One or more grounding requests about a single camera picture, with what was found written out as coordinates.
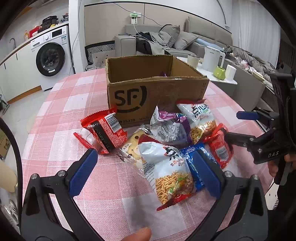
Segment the beige wall panel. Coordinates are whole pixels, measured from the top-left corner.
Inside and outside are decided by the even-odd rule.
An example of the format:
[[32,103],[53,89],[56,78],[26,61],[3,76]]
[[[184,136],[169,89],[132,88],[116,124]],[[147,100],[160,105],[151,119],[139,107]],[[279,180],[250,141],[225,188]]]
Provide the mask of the beige wall panel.
[[[192,15],[190,13],[152,4],[145,5],[145,16],[155,20],[160,25],[180,25],[181,30],[183,30],[184,22],[188,18],[188,16],[197,18],[195,15]],[[156,24],[148,18],[145,18],[144,24]]]
[[[118,3],[123,8],[144,14],[143,3]],[[143,16],[138,23],[143,24]],[[131,23],[130,13],[113,3],[84,7],[84,28],[86,45],[111,41],[123,33],[124,26]]]

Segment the tiled floor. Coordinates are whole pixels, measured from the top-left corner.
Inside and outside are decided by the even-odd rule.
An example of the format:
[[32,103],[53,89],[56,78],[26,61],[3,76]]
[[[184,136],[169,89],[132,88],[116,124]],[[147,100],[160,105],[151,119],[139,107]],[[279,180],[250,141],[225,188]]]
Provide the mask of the tiled floor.
[[[35,117],[49,92],[50,90],[38,91],[12,103],[5,115],[2,116],[16,139],[21,156],[28,137],[27,130],[30,130]],[[15,172],[15,174],[17,174],[15,155],[12,147],[9,148],[7,156],[3,161]],[[15,193],[9,193],[3,188],[0,188],[0,199],[5,207],[8,207],[9,199],[11,199],[15,204],[17,203]]]

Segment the human hand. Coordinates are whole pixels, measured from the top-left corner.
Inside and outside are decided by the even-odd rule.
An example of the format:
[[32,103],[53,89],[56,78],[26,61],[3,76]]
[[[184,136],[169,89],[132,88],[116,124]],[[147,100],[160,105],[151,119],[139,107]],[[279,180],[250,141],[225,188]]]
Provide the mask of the human hand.
[[[292,162],[292,168],[296,169],[296,154],[295,153],[288,153],[287,155],[285,155],[284,158],[285,158],[286,162]],[[279,167],[275,164],[274,161],[267,162],[267,166],[268,166],[269,174],[272,177],[275,177],[276,173],[279,170]]]
[[121,241],[149,241],[151,237],[151,229],[146,227],[139,229],[136,233],[123,238]]

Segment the white side table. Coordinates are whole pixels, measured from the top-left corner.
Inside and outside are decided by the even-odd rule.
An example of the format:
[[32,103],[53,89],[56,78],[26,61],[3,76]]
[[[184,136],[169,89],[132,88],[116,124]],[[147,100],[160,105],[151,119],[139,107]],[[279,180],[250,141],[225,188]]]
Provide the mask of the white side table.
[[[185,58],[185,57],[177,57],[177,58],[182,60],[183,62],[187,63],[187,58]],[[228,80],[228,79],[220,80],[220,79],[216,78],[212,72],[204,70],[202,68],[201,63],[198,63],[196,70],[199,73],[208,77],[208,79],[210,81],[212,81],[216,86],[218,86],[220,89],[222,89],[228,96],[231,97],[233,95],[233,93],[237,87],[237,82],[235,80]]]

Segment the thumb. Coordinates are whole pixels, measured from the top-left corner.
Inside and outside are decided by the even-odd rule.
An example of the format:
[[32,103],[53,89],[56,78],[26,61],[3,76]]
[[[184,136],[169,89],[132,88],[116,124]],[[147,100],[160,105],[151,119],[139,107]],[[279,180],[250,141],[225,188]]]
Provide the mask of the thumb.
[[149,241],[151,237],[151,229],[146,227],[139,229],[136,233],[128,235],[121,241]]

